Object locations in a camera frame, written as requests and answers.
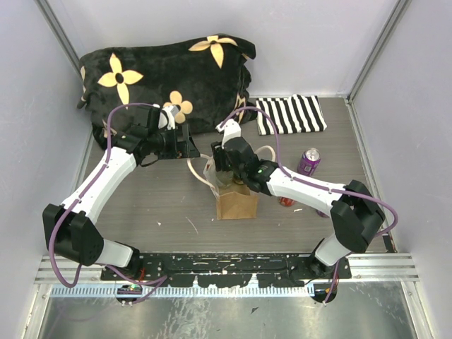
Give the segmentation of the burlap watermelon canvas bag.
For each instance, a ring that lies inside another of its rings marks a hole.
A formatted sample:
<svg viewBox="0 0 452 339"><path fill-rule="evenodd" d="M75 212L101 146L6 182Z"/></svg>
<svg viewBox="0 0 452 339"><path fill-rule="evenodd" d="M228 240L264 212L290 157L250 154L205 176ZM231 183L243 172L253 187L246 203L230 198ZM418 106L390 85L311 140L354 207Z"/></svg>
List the burlap watermelon canvas bag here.
<svg viewBox="0 0 452 339"><path fill-rule="evenodd" d="M226 189L219 189L215 181L215 164L213 157L201 154L206 160L203 175L193 167L191 159L187 159L187 166L192 175L201 183L208 186L216 199L216 213L218 220L254 219L257 215L258 196L251 193L247 185L238 185L233 182Z"/></svg>

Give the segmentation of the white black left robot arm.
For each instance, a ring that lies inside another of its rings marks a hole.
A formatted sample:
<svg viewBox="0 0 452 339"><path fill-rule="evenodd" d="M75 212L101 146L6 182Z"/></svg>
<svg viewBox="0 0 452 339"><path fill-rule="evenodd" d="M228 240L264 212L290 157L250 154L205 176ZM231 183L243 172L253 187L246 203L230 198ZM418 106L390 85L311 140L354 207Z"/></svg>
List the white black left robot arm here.
<svg viewBox="0 0 452 339"><path fill-rule="evenodd" d="M105 154L85 181L60 205L49 204L43 212L52 256L60 255L82 266L116 266L126 280L139 276L141 262L134 258L136 250L105 239L95 225L117 187L138 166L144 166L147 156L173 160L200 155L182 117L181 104L139 104L130 127L107 136Z"/></svg>

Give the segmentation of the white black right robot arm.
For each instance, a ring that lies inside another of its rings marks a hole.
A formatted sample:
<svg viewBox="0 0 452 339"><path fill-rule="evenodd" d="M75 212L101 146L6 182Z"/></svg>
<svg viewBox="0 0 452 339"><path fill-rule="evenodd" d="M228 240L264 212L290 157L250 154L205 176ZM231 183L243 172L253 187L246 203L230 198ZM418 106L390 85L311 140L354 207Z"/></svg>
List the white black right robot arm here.
<svg viewBox="0 0 452 339"><path fill-rule="evenodd" d="M363 254L382 226L385 215L367 187L353 180L332 184L305 177L271 160L263 160L242 137L211 143L217 172L231 172L256 193L288 198L327 215L333 233L309 256L307 268L326 278L350 253Z"/></svg>

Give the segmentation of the clear glass Chang bottle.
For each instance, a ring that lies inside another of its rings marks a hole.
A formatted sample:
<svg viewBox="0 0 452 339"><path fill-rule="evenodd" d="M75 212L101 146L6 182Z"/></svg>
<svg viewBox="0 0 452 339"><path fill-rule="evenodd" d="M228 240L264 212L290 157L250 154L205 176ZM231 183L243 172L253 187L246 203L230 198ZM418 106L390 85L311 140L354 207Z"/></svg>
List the clear glass Chang bottle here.
<svg viewBox="0 0 452 339"><path fill-rule="evenodd" d="M218 171L215 173L215 181L219 189L226 189L233 182L234 173L232 171Z"/></svg>

